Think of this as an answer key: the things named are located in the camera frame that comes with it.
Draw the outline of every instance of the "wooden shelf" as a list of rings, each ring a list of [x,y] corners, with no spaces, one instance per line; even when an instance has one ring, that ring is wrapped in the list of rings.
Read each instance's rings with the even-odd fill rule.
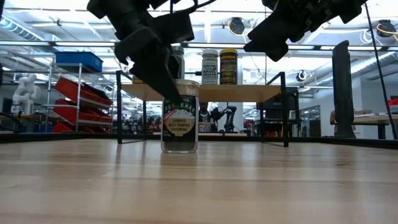
[[[162,101],[163,97],[146,84],[122,85],[122,90],[144,101]],[[280,93],[280,86],[200,85],[201,102],[265,102]]]

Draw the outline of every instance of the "ceiling light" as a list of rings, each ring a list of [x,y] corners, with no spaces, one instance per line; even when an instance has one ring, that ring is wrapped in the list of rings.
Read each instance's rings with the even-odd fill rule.
[[[360,47],[348,47],[348,50],[374,50],[374,47],[366,47],[366,46],[364,46],[364,47],[362,47],[362,46],[360,46]]]
[[[56,42],[56,44],[66,47],[114,47],[112,42]]]
[[[2,46],[50,46],[48,42],[42,41],[0,41]]]
[[[321,50],[333,50],[335,46],[322,46]]]
[[[312,50],[313,46],[306,45],[289,45],[289,50]]]
[[[232,49],[243,49],[244,44],[188,44],[188,47],[194,48],[232,48]]]

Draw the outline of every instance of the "red storage bin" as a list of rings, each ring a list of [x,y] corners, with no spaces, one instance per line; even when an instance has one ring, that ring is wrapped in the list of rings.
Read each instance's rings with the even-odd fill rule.
[[[57,105],[71,105],[76,106],[75,103],[63,99],[59,99],[57,101]],[[61,116],[63,119],[67,120],[69,123],[75,125],[76,124],[76,108],[64,108],[64,107],[55,107],[53,111]],[[86,109],[81,106],[79,110],[79,120],[85,121],[97,121],[99,115],[96,114],[93,110]]]
[[[71,99],[73,102],[77,102],[78,84],[61,77],[54,87],[58,92]],[[113,102],[111,100],[103,99],[96,95],[89,88],[80,86],[80,104],[83,106],[89,106],[92,108],[109,108]]]
[[[91,131],[91,133],[98,133],[98,134],[109,134],[109,132],[105,131],[105,129],[100,127],[89,127],[87,128]]]
[[[102,112],[99,109],[91,109],[94,113],[98,114],[99,118],[97,119],[97,121],[99,122],[105,122],[105,123],[112,123],[112,118],[107,115],[106,113]]]
[[[73,125],[68,124],[64,121],[57,121],[57,124],[52,129],[52,133],[65,133],[65,132],[74,132],[75,128]]]
[[[389,100],[389,101],[388,101],[388,105],[389,105],[389,106],[398,105],[398,99]]]

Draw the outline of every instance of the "metal pole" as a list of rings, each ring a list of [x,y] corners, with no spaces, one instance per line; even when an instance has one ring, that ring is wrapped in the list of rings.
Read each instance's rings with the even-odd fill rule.
[[[264,142],[264,102],[260,103],[260,138]]]
[[[81,72],[82,72],[82,64],[79,64],[79,82],[77,88],[77,108],[76,108],[76,132],[79,131],[79,111],[80,111],[80,89],[81,89]]]
[[[49,87],[47,88],[47,105],[50,104],[50,97],[51,97],[51,76],[52,76],[52,65],[50,65],[50,72],[49,72]],[[49,108],[47,107],[46,112],[45,112],[45,133],[47,133],[47,128],[49,125]]]
[[[113,130],[113,101],[114,101],[114,88],[115,88],[115,84],[113,83],[113,88],[112,88],[112,105],[110,108],[110,111],[108,111],[108,114],[110,113],[111,118],[112,118],[112,123],[111,123],[111,134],[112,134],[112,130]]]
[[[116,72],[116,103],[118,107],[118,144],[122,144],[122,71]]]
[[[147,102],[142,102],[142,131],[144,132],[144,140],[147,139]]]
[[[280,94],[282,98],[282,120],[283,120],[283,139],[284,139],[284,147],[289,146],[289,130],[288,130],[288,115],[289,115],[289,106],[287,101],[287,94],[286,94],[286,77],[285,73],[282,72],[280,74]]]

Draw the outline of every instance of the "wooden tabletop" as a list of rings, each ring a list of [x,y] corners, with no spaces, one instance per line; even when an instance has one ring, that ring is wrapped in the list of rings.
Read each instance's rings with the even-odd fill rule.
[[[122,85],[122,90],[146,101],[163,97],[146,84]],[[265,102],[280,93],[280,86],[270,85],[200,85],[201,102]]]
[[[398,114],[393,114],[392,119],[394,121],[398,121]],[[353,124],[355,124],[355,123],[389,124],[390,119],[388,116],[363,117],[363,118],[355,118]]]
[[[247,137],[244,133],[198,133],[198,136],[229,136],[229,137]]]
[[[317,143],[0,144],[1,224],[396,224],[398,151]]]

